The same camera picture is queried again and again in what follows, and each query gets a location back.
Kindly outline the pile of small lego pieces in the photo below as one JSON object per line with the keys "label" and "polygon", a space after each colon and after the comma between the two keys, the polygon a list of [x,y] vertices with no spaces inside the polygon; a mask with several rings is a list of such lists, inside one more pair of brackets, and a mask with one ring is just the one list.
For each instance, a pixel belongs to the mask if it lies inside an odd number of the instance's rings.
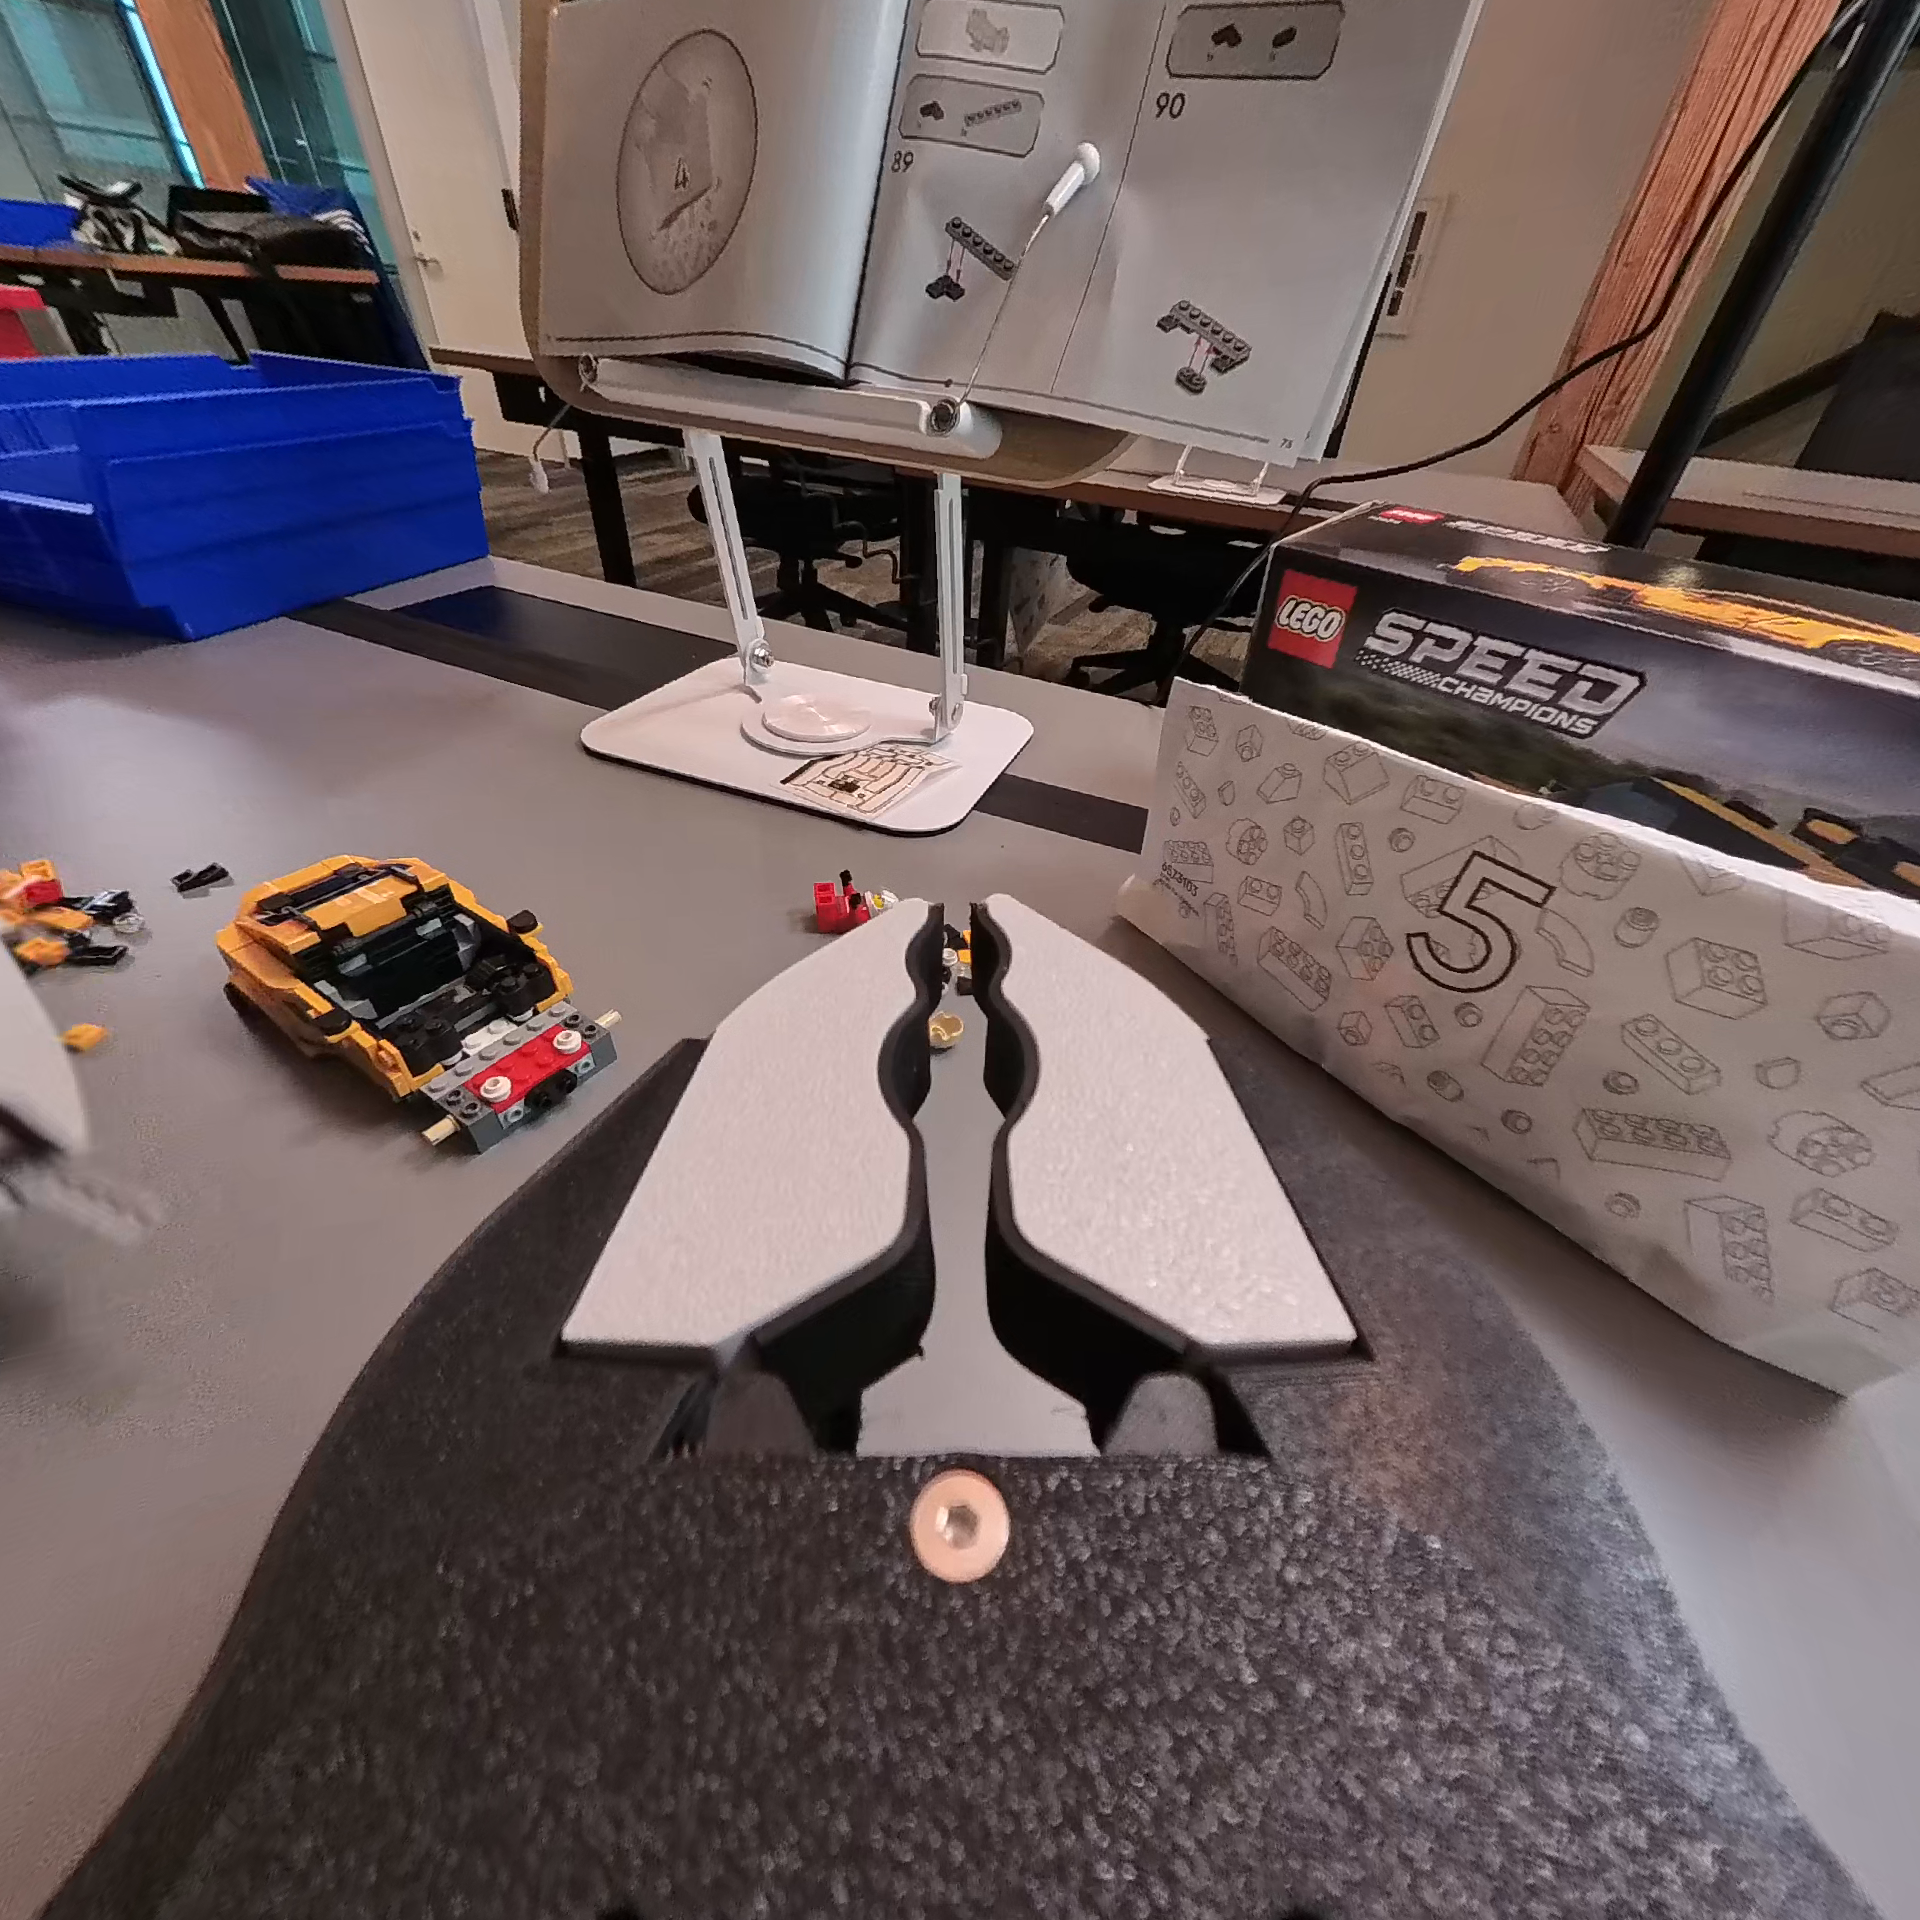
{"label": "pile of small lego pieces", "polygon": [[25,977],[116,970],[146,930],[146,920],[126,889],[70,897],[45,858],[2,868],[2,940]]}

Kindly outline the brown wooden desk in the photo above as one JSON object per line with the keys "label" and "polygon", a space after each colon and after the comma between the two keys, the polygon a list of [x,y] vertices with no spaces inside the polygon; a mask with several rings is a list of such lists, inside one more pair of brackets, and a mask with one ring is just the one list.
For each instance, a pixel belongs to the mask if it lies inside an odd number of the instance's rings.
{"label": "brown wooden desk", "polygon": [[1756,538],[1917,560],[1917,484],[1694,457],[1657,524],[1694,538]]}

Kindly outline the wooden desk with black legs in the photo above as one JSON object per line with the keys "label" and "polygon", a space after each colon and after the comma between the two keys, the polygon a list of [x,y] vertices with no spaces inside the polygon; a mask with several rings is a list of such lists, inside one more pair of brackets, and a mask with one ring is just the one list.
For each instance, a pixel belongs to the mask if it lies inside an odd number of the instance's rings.
{"label": "wooden desk with black legs", "polygon": [[232,308],[248,312],[252,328],[265,328],[268,353],[384,368],[420,363],[418,348],[395,342],[381,321],[381,278],[371,269],[2,245],[2,278],[34,291],[59,315],[76,355],[120,353],[109,321],[177,321],[177,299],[193,294],[241,363],[249,362],[252,348]]}

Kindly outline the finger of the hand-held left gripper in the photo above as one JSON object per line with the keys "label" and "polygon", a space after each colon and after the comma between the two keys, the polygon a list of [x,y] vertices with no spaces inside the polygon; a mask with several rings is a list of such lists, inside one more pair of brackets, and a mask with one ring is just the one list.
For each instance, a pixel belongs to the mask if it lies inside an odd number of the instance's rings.
{"label": "finger of the hand-held left gripper", "polygon": [[58,1218],[94,1240],[130,1246],[162,1221],[157,1204],[137,1192],[121,1192],[66,1162],[6,1162],[2,1165],[2,1218]]}
{"label": "finger of the hand-held left gripper", "polygon": [[2,949],[2,1123],[32,1150],[90,1150],[74,1066],[30,981]]}

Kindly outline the blue storage bin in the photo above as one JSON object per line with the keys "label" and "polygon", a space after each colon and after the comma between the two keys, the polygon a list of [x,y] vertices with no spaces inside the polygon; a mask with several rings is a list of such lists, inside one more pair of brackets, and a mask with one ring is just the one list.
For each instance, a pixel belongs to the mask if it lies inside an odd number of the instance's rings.
{"label": "blue storage bin", "polygon": [[490,553],[456,374],[264,353],[2,366],[2,598],[202,641]]}

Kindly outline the white numbered paper bag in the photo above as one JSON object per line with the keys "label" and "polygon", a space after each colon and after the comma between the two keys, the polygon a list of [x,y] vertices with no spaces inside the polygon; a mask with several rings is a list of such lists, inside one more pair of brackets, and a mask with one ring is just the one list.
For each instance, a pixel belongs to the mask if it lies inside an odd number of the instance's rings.
{"label": "white numbered paper bag", "polygon": [[1121,915],[1717,1341],[1916,1372],[1916,902],[1178,678]]}

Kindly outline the lego set box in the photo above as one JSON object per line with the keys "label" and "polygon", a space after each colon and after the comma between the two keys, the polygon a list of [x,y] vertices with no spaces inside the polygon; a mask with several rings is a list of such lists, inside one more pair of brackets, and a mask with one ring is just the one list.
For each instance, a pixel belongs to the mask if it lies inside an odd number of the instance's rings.
{"label": "lego set box", "polygon": [[1277,545],[1238,690],[1515,794],[1917,898],[1914,602],[1393,504]]}

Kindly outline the white book stand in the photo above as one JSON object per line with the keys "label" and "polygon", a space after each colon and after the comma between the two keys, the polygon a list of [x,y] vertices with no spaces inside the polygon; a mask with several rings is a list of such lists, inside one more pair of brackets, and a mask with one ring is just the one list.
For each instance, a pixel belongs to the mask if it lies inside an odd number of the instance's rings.
{"label": "white book stand", "polygon": [[[578,384],[613,414],[681,421],[712,552],[733,633],[730,661],[694,667],[590,722],[584,747],[651,772],[723,787],[752,801],[792,801],[779,782],[802,762],[917,744],[957,770],[870,821],[884,833],[961,826],[1033,734],[1016,712],[969,702],[963,477],[1057,482],[1096,429],[1008,417],[974,395],[976,362],[940,392],[884,377],[846,384],[868,246],[868,203],[828,188],[828,234],[809,243],[752,213],[757,186],[777,186],[768,152],[707,137],[625,134],[619,226],[640,281],[635,318],[587,324],[560,315],[544,291],[541,355],[564,342],[584,362]],[[934,472],[934,628],[940,685],[931,706],[892,682],[779,661],[752,588],[726,467],[725,435],[865,457],[902,452]]]}

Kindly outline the black bag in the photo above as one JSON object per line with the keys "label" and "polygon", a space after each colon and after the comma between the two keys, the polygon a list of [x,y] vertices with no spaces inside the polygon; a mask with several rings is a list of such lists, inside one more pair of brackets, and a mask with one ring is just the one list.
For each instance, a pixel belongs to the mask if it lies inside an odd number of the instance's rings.
{"label": "black bag", "polygon": [[283,213],[261,194],[221,188],[174,182],[164,229],[181,257],[232,261],[268,276],[291,268],[362,272],[372,259],[354,222]]}

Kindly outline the yellow lego car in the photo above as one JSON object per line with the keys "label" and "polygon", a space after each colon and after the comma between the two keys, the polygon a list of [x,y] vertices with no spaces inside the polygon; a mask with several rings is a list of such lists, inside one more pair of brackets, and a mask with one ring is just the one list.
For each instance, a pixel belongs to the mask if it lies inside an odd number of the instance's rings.
{"label": "yellow lego car", "polygon": [[580,1011],[539,915],[498,915],[414,854],[265,881],[214,947],[238,1013],[371,1082],[429,1146],[490,1152],[617,1066],[617,1013]]}

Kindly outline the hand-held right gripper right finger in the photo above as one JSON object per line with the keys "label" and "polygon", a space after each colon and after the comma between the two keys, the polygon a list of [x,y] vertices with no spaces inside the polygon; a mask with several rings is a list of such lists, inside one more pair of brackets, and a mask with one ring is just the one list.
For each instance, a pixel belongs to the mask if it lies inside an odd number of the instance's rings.
{"label": "hand-held right gripper right finger", "polygon": [[1258,1445],[1237,1377],[1354,1361],[1361,1330],[1210,1033],[1013,897],[974,902],[972,957],[1000,1345],[1096,1445]]}

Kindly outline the lego instruction booklet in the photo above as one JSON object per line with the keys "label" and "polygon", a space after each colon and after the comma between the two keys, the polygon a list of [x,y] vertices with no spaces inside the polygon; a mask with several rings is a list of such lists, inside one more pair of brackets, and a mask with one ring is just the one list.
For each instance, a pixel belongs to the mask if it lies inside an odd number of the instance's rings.
{"label": "lego instruction booklet", "polygon": [[617,417],[1011,473],[1323,450],[1465,3],[521,10],[523,308]]}

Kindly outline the lego sticker sheet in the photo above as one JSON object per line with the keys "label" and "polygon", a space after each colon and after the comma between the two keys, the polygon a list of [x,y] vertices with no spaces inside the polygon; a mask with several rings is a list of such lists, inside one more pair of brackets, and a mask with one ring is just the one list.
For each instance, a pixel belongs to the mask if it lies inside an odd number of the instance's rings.
{"label": "lego sticker sheet", "polygon": [[795,802],[870,824],[955,770],[957,762],[942,752],[918,744],[882,740],[853,752],[804,758],[779,787]]}

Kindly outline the wooden support post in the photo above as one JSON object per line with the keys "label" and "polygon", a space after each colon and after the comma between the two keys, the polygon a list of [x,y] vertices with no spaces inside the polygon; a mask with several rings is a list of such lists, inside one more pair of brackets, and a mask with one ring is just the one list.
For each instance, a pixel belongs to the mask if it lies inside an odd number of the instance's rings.
{"label": "wooden support post", "polygon": [[1635,193],[1601,259],[1563,355],[1563,370],[1627,334],[1645,341],[1565,384],[1537,412],[1513,475],[1560,492],[1578,482],[1578,452],[1625,441],[1712,268],[1744,186],[1721,210],[1749,144],[1766,146],[1766,114],[1789,97],[1824,38],[1835,3],[1715,3]]}

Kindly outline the black metal pole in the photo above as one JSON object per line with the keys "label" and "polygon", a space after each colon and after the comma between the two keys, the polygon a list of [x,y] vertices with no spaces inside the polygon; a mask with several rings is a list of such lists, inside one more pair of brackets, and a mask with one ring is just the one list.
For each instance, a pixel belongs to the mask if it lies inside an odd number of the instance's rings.
{"label": "black metal pole", "polygon": [[1906,60],[1917,28],[1916,3],[1867,4],[1853,51],[1818,106],[1758,229],[1747,243],[1686,370],[1657,422],[1609,525],[1609,545],[1643,546],[1662,524],[1721,397],[1753,345],[1774,298],[1829,203],[1844,166]]}

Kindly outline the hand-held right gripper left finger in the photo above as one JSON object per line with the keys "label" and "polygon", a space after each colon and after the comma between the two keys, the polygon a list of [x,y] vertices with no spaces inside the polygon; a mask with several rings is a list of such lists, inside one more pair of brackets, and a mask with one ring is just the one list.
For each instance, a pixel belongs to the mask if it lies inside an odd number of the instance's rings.
{"label": "hand-held right gripper left finger", "polygon": [[560,1329],[580,1361],[779,1381],[821,1449],[921,1352],[945,907],[906,898],[713,1029]]}

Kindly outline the black office chair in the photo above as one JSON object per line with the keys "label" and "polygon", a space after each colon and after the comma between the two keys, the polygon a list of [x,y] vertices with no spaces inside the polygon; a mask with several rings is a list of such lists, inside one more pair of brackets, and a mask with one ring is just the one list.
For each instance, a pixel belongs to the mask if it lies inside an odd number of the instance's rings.
{"label": "black office chair", "polygon": [[906,633],[898,604],[870,605],[828,588],[821,564],[858,570],[868,549],[900,536],[900,492],[892,467],[792,448],[733,448],[726,456],[738,532],[773,553],[776,590],[760,613],[828,633],[834,620]]}
{"label": "black office chair", "polygon": [[1173,682],[1237,689],[1238,673],[1193,659],[1213,628],[1258,610],[1266,541],[1238,531],[1158,521],[1069,521],[1062,560],[1074,582],[1105,609],[1152,620],[1146,648],[1069,661],[1062,683],[1110,696],[1152,689],[1165,705]]}

